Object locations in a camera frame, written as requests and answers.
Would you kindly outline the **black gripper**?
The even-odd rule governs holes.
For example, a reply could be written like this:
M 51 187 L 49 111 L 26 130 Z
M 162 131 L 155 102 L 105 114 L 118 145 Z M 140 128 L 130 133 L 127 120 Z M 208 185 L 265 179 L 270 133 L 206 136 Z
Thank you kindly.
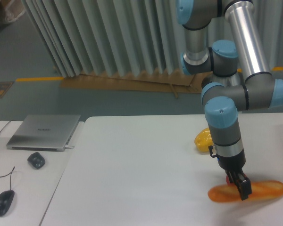
M 245 152 L 242 149 L 239 154 L 231 157 L 224 157 L 218 154 L 213 155 L 213 146 L 208 147 L 210 156 L 217 158 L 218 164 L 226 171 L 226 175 L 229 177 L 230 184 L 235 185 L 240 194 L 242 201 L 248 199 L 252 194 L 250 179 L 244 174 L 242 168 L 246 163 Z

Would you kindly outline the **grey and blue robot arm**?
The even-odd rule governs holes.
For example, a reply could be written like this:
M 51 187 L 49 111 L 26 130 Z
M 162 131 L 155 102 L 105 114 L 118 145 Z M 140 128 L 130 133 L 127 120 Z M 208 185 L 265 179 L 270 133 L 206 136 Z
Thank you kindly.
M 254 21 L 250 0 L 178 0 L 176 18 L 185 29 L 186 50 L 180 60 L 187 75 L 212 72 L 230 78 L 242 68 L 242 83 L 227 86 L 211 82 L 201 92 L 205 118 L 213 145 L 208 149 L 218 160 L 242 200 L 253 193 L 254 184 L 244 174 L 246 162 L 238 112 L 283 105 L 283 80 L 273 78 Z M 207 45 L 208 25 L 224 17 L 233 41 L 219 40 Z

